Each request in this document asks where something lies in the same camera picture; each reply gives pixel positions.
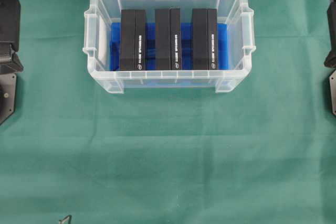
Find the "metal mounting plate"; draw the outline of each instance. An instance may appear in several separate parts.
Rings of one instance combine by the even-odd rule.
[[[14,113],[15,108],[15,90],[16,74],[0,75],[0,86],[3,89],[3,104],[0,104],[0,124],[2,124],[10,115]]]
[[[329,77],[332,113],[336,115],[336,71]]]

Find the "black box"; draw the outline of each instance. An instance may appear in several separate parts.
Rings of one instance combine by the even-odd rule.
[[[135,10],[121,10],[121,46],[119,69],[134,70],[135,56]]]
[[[208,69],[208,19],[207,9],[193,9],[192,16],[192,66],[193,70]]]
[[[135,11],[135,70],[146,70],[146,12]]]
[[[170,9],[171,69],[182,70],[180,9]]]
[[[171,69],[170,10],[155,10],[155,69]]]
[[[218,70],[217,9],[208,9],[208,69]]]

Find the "clear plastic container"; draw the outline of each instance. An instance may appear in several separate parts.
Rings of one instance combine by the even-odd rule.
[[[120,22],[122,9],[145,9],[147,22],[155,22],[156,8],[181,9],[181,22],[190,22],[193,8],[217,8],[218,22],[227,25],[228,70],[110,71],[111,24]],[[254,11],[248,0],[90,0],[84,13],[83,51],[90,75],[109,93],[126,88],[214,87],[232,91],[251,71]]]

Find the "blue plastic liner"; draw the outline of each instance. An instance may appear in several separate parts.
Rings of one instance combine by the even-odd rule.
[[[181,23],[182,32],[182,69],[191,70],[191,54],[192,54],[192,35],[191,23]],[[219,70],[227,70],[228,49],[227,49],[227,26],[226,24],[217,24],[218,28],[218,68]],[[155,70],[155,23],[146,24],[146,70]],[[111,63],[110,70],[119,70],[119,52],[120,52],[120,23],[112,23],[111,25]]]

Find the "green cloth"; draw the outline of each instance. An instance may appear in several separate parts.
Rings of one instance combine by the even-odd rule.
[[[89,0],[20,0],[0,222],[335,223],[329,0],[249,0],[257,50],[231,93],[126,89],[87,73]]]

